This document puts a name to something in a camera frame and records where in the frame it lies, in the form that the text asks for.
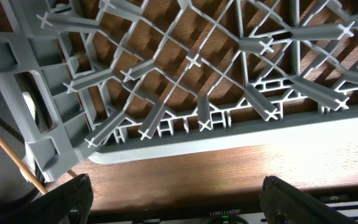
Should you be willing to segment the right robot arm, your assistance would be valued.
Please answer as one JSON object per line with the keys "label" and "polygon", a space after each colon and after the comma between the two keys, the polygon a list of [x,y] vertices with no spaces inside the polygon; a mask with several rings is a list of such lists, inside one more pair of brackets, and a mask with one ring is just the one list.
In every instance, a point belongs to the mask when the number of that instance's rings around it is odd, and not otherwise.
{"label": "right robot arm", "polygon": [[318,200],[275,176],[264,179],[259,202],[177,210],[91,213],[93,189],[81,174],[0,223],[358,223],[358,201]]}

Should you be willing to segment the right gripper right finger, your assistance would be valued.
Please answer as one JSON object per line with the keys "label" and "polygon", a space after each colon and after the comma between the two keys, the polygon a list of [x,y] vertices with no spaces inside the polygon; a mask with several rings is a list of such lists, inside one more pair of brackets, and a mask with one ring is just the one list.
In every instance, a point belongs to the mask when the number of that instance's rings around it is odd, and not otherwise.
{"label": "right gripper right finger", "polygon": [[274,175],[263,181],[260,206],[268,223],[358,224]]}

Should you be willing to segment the white plastic fork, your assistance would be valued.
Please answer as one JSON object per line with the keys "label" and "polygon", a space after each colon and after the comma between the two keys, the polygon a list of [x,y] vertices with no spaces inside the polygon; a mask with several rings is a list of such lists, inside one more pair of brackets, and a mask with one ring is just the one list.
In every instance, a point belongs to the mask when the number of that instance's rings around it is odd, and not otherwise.
{"label": "white plastic fork", "polygon": [[25,127],[26,127],[25,137],[24,137],[25,156],[23,157],[22,161],[27,166],[27,168],[31,171],[31,173],[36,177],[37,164],[27,141],[30,140],[30,142],[33,142],[34,139],[34,135],[32,133],[34,132],[34,127],[36,125],[35,119],[36,119],[37,110],[36,110],[35,103],[28,91],[23,91],[22,96],[24,98],[24,101],[29,109],[29,113],[33,120],[33,124],[30,124],[30,119],[29,118],[25,119]]}

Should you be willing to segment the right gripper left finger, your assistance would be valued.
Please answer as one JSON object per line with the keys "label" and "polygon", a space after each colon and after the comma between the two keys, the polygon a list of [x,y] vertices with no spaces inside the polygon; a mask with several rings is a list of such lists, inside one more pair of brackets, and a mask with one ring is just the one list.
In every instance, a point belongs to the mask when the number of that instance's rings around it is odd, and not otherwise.
{"label": "right gripper left finger", "polygon": [[80,174],[63,185],[0,218],[0,223],[86,224],[94,194],[88,174]]}

